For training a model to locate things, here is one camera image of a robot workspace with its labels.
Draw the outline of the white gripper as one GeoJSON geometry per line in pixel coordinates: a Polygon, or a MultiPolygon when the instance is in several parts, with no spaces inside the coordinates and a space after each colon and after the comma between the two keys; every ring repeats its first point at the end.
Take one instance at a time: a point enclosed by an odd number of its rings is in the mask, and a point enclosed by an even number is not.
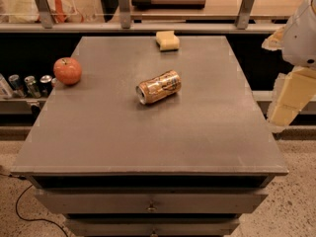
{"type": "Polygon", "coordinates": [[[270,51],[281,50],[282,58],[295,65],[275,81],[269,105],[269,123],[288,126],[316,95],[316,0],[303,0],[285,27],[262,43],[270,51]]]}

